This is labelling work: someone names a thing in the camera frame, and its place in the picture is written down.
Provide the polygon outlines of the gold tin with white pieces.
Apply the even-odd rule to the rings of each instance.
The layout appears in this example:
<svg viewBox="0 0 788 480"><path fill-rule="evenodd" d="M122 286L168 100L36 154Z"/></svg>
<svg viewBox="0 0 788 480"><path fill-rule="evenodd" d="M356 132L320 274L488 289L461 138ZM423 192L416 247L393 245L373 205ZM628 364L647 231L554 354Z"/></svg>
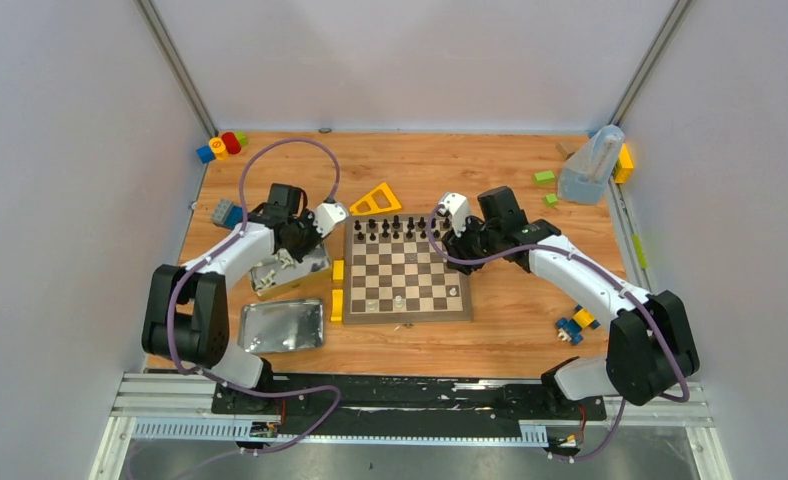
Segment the gold tin with white pieces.
<svg viewBox="0 0 788 480"><path fill-rule="evenodd" d="M254 265L249 271L249 279L258 299L266 301L325 280L331 270L332 260L324 245L317 246L301 261L280 249Z"/></svg>

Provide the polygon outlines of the small yellow rectangular block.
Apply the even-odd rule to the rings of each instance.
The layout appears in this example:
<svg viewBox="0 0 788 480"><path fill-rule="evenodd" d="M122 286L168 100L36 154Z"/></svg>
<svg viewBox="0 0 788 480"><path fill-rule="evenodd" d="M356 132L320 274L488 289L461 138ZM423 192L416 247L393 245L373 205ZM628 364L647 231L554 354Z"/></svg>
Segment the small yellow rectangular block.
<svg viewBox="0 0 788 480"><path fill-rule="evenodd" d="M335 285L342 285L345 278L345 262L335 260L332 263L332 281Z"/></svg>

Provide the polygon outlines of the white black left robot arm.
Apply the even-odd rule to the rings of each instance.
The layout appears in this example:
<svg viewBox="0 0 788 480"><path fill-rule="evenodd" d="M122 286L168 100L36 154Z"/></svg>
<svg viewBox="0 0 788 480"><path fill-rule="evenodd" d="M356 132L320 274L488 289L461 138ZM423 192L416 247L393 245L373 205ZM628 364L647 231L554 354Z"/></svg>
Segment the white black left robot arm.
<svg viewBox="0 0 788 480"><path fill-rule="evenodd" d="M142 350L173 361L182 373L238 387L238 400L249 411L268 411L277 390L271 365L231 340L228 293L256 264L278 253L302 261L348 215L332 198L311 209L303 189L273 184L268 199L242 211L230 234L206 253L183 265L156 268Z"/></svg>

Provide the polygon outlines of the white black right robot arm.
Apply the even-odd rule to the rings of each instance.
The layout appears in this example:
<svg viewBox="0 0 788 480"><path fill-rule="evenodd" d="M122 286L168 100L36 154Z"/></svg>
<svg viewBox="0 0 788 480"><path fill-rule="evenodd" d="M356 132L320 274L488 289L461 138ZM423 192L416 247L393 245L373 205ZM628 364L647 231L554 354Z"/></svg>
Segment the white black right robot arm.
<svg viewBox="0 0 788 480"><path fill-rule="evenodd" d="M656 397L685 403L687 379L700 362L683 301L658 294L608 271L577 248L560 229L530 221L514 192L501 186L478 197L480 216L467 198L447 192L430 218L446 228L431 247L466 275L504 259L568 295L608 330L607 352L575 357L542 376L541 403L554 417L566 417L582 399L619 396L643 406Z"/></svg>

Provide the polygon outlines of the yellow arch block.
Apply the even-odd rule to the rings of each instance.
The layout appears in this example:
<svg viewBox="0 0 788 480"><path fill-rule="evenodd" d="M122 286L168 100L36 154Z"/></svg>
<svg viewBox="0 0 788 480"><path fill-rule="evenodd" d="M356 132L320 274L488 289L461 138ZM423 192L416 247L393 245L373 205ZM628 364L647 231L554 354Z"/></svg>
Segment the yellow arch block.
<svg viewBox="0 0 788 480"><path fill-rule="evenodd" d="M330 321L342 323L344 318L344 290L333 289L331 295Z"/></svg>

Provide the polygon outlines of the wooden chess board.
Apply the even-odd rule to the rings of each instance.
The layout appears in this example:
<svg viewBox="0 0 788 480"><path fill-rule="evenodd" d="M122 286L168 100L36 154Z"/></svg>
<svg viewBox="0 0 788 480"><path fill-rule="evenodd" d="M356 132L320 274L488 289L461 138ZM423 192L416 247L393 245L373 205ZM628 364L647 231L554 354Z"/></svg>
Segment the wooden chess board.
<svg viewBox="0 0 788 480"><path fill-rule="evenodd" d="M431 242L344 246L346 325L470 322L474 318L469 278L450 269ZM459 297L449 297L451 287ZM395 296L407 297L407 312L394 312ZM366 311L376 299L379 309Z"/></svg>

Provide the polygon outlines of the yellow triangle frame block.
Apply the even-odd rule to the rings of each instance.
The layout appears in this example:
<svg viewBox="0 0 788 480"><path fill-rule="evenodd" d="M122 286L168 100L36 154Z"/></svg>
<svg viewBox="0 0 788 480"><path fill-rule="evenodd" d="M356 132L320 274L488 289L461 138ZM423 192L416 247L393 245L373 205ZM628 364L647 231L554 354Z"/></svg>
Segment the yellow triangle frame block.
<svg viewBox="0 0 788 480"><path fill-rule="evenodd" d="M387 182L382 182L349 207L353 216L371 216L396 213L402 204Z"/></svg>

